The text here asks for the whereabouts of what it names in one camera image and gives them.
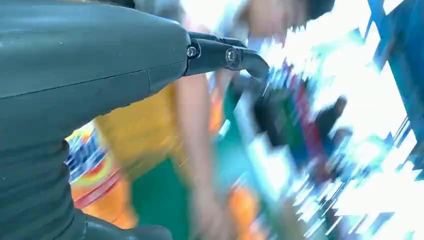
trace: hand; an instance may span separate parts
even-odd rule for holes
[[[236,239],[231,216],[213,190],[195,190],[192,194],[192,207],[196,240]]]

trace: black object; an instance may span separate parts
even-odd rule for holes
[[[193,45],[197,53],[188,57]],[[0,1],[0,62],[0,239],[6,240],[169,238],[122,230],[75,209],[64,138],[184,74],[268,70],[254,52],[191,39],[173,21],[71,1]]]

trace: screw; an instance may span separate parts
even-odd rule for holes
[[[198,50],[194,46],[191,46],[187,49],[187,56],[189,56],[190,58],[195,56],[196,54],[198,54]]]
[[[226,60],[228,61],[228,62],[232,62],[232,61],[234,61],[235,59],[236,59],[236,52],[234,51],[234,50],[229,50],[227,53],[226,53],[226,56],[225,56],[225,58],[226,58]]]

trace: yellow shirt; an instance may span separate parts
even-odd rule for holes
[[[99,116],[95,124],[116,162],[137,178],[172,157],[176,169],[187,157],[177,129],[175,86]]]

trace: fluorescent light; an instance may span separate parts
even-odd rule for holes
[[[399,6],[404,0],[384,0],[383,9],[386,15],[390,14],[395,8]]]

